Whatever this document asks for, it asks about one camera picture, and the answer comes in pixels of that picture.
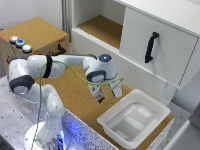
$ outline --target brown work surface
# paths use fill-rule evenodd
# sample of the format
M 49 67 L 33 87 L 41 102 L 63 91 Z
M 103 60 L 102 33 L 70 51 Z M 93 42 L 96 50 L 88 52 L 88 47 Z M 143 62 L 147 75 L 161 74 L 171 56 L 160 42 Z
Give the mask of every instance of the brown work surface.
M 0 37 L 9 42 L 10 36 L 16 35 L 24 39 L 26 44 L 38 50 L 61 39 L 68 34 L 40 17 L 36 17 L 0 31 Z
M 80 66 L 72 66 L 77 72 L 85 77 L 84 71 Z M 70 69 L 66 69 L 63 75 L 56 79 L 42 79 L 42 85 L 51 84 L 55 87 L 63 101 L 65 108 L 75 114 L 78 118 L 84 121 L 87 125 L 113 143 L 119 149 L 124 149 L 111 138 L 109 138 L 103 130 L 103 127 L 97 122 L 97 118 L 116 104 L 125 95 L 131 92 L 131 89 L 122 85 L 123 96 L 115 98 L 112 94 L 106 98 L 101 104 L 98 103 L 89 90 L 88 84 L 83 82 Z M 104 93 L 107 93 L 109 86 L 102 86 Z M 137 148 L 137 150 L 145 150 L 173 119 L 173 115 L 169 115 Z
M 112 20 L 103 16 L 98 16 L 81 25 L 78 25 L 78 28 L 118 49 L 120 48 L 123 26 Z

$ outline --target open shelf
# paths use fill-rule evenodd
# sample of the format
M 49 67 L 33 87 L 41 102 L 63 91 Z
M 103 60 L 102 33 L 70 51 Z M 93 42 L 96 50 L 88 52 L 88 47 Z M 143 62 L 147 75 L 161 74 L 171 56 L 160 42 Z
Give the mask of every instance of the open shelf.
M 123 26 L 112 20 L 100 15 L 77 27 L 117 49 L 120 48 Z

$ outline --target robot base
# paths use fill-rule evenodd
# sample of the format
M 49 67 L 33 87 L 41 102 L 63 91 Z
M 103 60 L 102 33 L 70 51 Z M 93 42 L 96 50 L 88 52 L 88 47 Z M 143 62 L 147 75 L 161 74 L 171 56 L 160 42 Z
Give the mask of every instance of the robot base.
M 42 128 L 42 126 L 44 125 L 44 122 L 40 122 L 39 125 L 38 125 L 38 131 Z M 34 135 L 35 135 L 35 131 L 36 131 L 36 128 L 37 128 L 37 124 L 35 124 L 34 126 L 32 126 L 25 134 L 25 137 L 24 137 L 24 150 L 57 150 L 57 148 L 50 148 L 48 146 L 44 147 L 44 148 L 41 148 L 39 146 L 39 142 L 34 141 L 34 144 L 33 144 L 33 149 L 31 149 L 32 147 L 32 142 L 33 142 L 33 138 L 34 138 Z M 69 146 L 69 143 L 70 143 L 70 139 L 69 137 L 66 137 L 66 134 L 65 134 L 65 138 L 64 138 L 64 150 L 67 149 L 67 147 Z

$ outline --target cabinet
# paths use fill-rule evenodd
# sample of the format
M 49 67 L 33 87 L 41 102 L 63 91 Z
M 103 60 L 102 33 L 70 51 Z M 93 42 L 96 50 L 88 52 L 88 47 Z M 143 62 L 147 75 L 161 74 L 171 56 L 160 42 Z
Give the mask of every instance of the cabinet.
M 197 5 L 184 0 L 73 0 L 72 7 L 73 53 L 116 56 L 119 74 L 130 88 L 153 91 L 157 87 L 158 94 L 166 84 L 181 89 L 200 70 Z M 154 40 L 153 60 L 145 63 L 153 32 L 159 37 Z

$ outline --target door handle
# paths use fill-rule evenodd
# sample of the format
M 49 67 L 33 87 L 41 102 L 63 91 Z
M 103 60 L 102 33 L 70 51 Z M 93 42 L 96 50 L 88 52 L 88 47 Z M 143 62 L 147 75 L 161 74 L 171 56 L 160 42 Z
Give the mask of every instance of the door handle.
M 151 52 L 152 52 L 152 49 L 153 49 L 154 40 L 158 37 L 159 37 L 159 34 L 156 33 L 156 32 L 153 32 L 152 36 L 149 39 L 147 52 L 146 52 L 146 55 L 145 55 L 145 63 L 146 64 L 153 60 L 153 57 L 151 56 Z

